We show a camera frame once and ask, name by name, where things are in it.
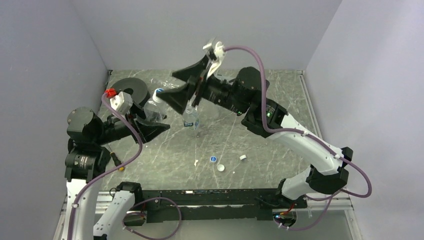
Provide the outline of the blue white bottle cap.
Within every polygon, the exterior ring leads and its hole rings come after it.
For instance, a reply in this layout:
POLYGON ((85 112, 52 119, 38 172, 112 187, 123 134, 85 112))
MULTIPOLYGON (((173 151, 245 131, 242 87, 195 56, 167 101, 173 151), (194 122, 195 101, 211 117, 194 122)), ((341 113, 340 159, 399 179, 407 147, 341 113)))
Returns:
POLYGON ((217 157, 216 157, 216 156, 211 156, 211 157, 210 157, 210 162, 211 162, 211 163, 216 163, 216 162, 217 162, 217 160, 218 160, 218 159, 217 159, 217 157))

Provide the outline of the labelled water bottle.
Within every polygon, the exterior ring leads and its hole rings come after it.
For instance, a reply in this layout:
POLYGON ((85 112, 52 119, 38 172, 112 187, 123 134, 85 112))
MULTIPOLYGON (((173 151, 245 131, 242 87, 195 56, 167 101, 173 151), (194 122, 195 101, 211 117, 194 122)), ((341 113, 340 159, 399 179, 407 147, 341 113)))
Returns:
POLYGON ((199 134, 199 114, 195 107, 188 104, 182 115, 183 128, 190 136, 197 138, 199 134))

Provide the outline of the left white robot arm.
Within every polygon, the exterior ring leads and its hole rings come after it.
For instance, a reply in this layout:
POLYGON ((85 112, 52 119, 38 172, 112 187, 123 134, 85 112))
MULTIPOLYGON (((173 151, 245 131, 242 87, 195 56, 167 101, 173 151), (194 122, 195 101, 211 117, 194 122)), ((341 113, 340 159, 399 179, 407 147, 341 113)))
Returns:
POLYGON ((67 205, 63 240, 110 240, 119 220, 129 209, 137 210, 144 203, 139 183, 121 183, 118 186, 118 199, 106 210, 100 221, 95 223, 97 197, 103 177, 110 174, 106 170, 110 160, 115 169, 128 165, 120 161, 105 146, 131 136, 141 148, 170 125, 140 118, 136 113, 108 116, 102 121, 89 107, 78 107, 67 117, 68 154, 65 158, 67 205))

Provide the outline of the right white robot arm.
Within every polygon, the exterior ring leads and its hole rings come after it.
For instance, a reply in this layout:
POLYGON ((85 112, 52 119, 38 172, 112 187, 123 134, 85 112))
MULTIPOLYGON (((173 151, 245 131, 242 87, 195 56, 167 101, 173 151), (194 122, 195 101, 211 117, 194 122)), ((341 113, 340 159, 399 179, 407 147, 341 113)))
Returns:
POLYGON ((259 70, 244 67, 234 79, 226 81, 210 74, 211 68, 205 56, 191 66, 174 71, 172 76, 184 84, 164 90, 158 97, 179 114, 184 113, 188 103, 197 106, 201 100, 207 100, 243 116, 241 124, 248 131, 283 143, 308 161, 306 170, 279 183, 275 200, 280 207, 287 208, 311 192, 332 195, 347 184, 349 172, 342 158, 350 160, 352 150, 322 142, 274 100, 267 99, 262 105, 259 70))

